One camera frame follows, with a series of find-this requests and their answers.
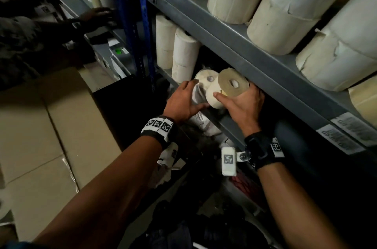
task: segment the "cardboard box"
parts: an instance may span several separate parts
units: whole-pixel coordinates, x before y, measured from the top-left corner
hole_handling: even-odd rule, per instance
[[[74,68],[0,93],[0,164],[20,240],[33,240],[119,154]]]

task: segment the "hand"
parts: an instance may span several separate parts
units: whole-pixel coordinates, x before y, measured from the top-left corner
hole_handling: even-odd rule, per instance
[[[193,105],[192,91],[199,80],[184,81],[167,100],[164,115],[174,119],[175,123],[182,123],[199,111],[208,108],[208,103]]]
[[[219,92],[214,92],[213,96],[228,109],[245,137],[261,131],[258,117],[265,96],[255,84],[250,82],[249,89],[236,97],[228,97]]]
[[[93,8],[82,14],[78,19],[84,32],[92,32],[99,27],[105,26],[112,18],[112,11],[110,8],[99,7]]]

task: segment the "black wrist strap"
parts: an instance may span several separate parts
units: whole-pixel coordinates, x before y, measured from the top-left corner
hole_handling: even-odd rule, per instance
[[[154,137],[160,142],[163,149],[166,149],[170,141],[171,133],[174,131],[174,120],[166,116],[152,118],[141,130],[140,136]]]
[[[284,161],[284,154],[277,138],[270,138],[258,132],[247,136],[245,144],[250,162],[257,170],[263,166]]]

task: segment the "blue metal post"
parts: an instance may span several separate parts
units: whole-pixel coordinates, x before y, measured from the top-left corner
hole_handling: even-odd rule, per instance
[[[149,20],[148,9],[147,9],[147,0],[140,0],[141,6],[141,15],[143,18],[143,27],[144,27],[144,36],[145,36],[145,45],[147,48],[147,57],[148,57],[148,69],[149,75],[152,82],[152,89],[155,88],[155,65],[152,56],[152,24]]]
[[[127,44],[129,46],[129,52],[134,58],[136,67],[136,75],[145,78],[145,68],[142,56],[142,47],[139,38],[136,22],[130,11],[130,0],[116,0],[120,19],[123,24],[125,35],[127,37]]]

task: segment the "person's left hand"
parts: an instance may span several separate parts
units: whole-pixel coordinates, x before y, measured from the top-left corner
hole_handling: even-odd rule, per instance
[[[92,32],[99,27],[105,26],[113,20],[113,12],[110,8],[93,8],[78,17],[84,32]]]
[[[175,123],[182,123],[199,111],[209,107],[208,103],[192,104],[192,91],[199,80],[184,81],[167,100],[163,115],[174,119]]]

